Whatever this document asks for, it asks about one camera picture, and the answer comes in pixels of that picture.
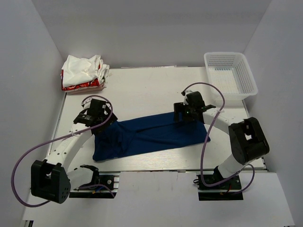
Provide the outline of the blue t shirt with print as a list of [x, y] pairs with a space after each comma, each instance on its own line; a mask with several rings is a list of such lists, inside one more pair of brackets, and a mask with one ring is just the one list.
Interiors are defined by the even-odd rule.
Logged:
[[95, 136], [95, 162], [204, 143], [201, 122], [175, 122], [174, 113], [116, 121]]

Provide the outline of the white and red t shirt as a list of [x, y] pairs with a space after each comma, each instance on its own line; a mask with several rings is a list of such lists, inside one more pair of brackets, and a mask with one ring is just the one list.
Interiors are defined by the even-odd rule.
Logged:
[[61, 69], [61, 89], [66, 93], [103, 90], [107, 87], [109, 70], [100, 55], [91, 58], [68, 55]]

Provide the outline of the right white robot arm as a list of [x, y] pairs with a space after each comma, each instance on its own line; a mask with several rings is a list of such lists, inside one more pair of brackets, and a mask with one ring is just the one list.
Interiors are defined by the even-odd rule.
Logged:
[[174, 121], [198, 121], [220, 129], [229, 136], [231, 155], [214, 169], [213, 179], [207, 183], [201, 177], [202, 184], [206, 187], [226, 188], [231, 179], [238, 175], [244, 167], [252, 161], [269, 152], [269, 145], [260, 126], [259, 121], [250, 117], [248, 119], [228, 118], [223, 116], [222, 109], [214, 105], [205, 105], [202, 95], [196, 91], [183, 92], [183, 102], [174, 103]]

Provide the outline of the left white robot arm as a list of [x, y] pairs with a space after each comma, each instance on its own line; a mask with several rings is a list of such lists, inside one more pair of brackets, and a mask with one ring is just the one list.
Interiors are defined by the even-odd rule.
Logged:
[[117, 120], [111, 103], [100, 96], [88, 97], [81, 103], [83, 110], [73, 120], [68, 135], [60, 139], [58, 147], [44, 160], [31, 166], [31, 194], [63, 203], [73, 190], [88, 190], [108, 186], [100, 182], [98, 168], [81, 165], [68, 170], [76, 154], [88, 139], [104, 131]]

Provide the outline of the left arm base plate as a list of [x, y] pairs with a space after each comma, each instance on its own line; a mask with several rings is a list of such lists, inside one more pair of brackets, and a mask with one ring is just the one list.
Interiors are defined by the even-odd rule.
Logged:
[[81, 199], [113, 199], [119, 187], [119, 172], [100, 172], [98, 178], [89, 184], [72, 190], [70, 198]]

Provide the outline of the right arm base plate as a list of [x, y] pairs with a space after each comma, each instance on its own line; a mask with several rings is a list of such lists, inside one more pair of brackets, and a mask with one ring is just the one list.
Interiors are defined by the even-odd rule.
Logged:
[[201, 180], [201, 175], [197, 175], [193, 180], [198, 188], [199, 201], [242, 201], [242, 192], [236, 193], [242, 189], [239, 176], [214, 187], [206, 187]]

